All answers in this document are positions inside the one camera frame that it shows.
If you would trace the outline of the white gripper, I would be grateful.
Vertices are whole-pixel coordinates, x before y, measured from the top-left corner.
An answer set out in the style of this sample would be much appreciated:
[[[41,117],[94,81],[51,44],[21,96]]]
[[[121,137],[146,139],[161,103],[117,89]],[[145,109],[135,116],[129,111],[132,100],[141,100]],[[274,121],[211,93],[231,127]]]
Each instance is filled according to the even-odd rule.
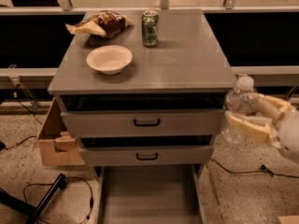
[[[286,159],[299,164],[299,111],[290,102],[259,94],[257,116],[226,110],[228,123],[255,142],[274,146]],[[272,120],[277,120],[276,128]]]

